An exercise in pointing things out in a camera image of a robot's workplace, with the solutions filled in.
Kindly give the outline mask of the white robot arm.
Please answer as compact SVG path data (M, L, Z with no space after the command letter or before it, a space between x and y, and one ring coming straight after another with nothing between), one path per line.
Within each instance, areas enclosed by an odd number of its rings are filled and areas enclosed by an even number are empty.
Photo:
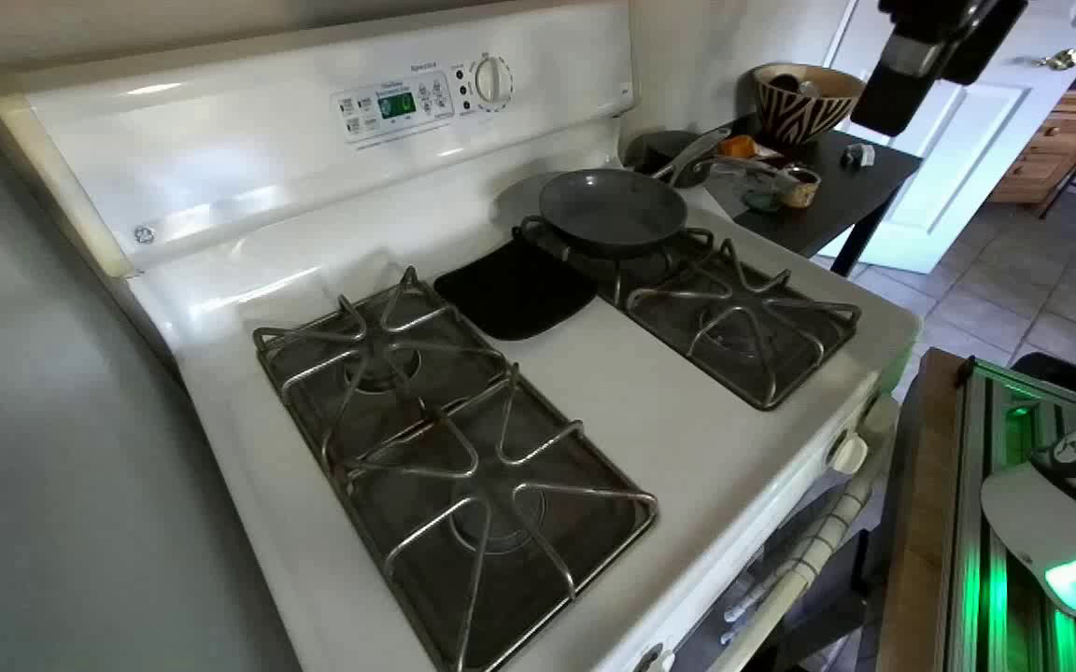
M899 133L938 79L972 87L1028 0L879 0L894 32L859 92L851 120Z

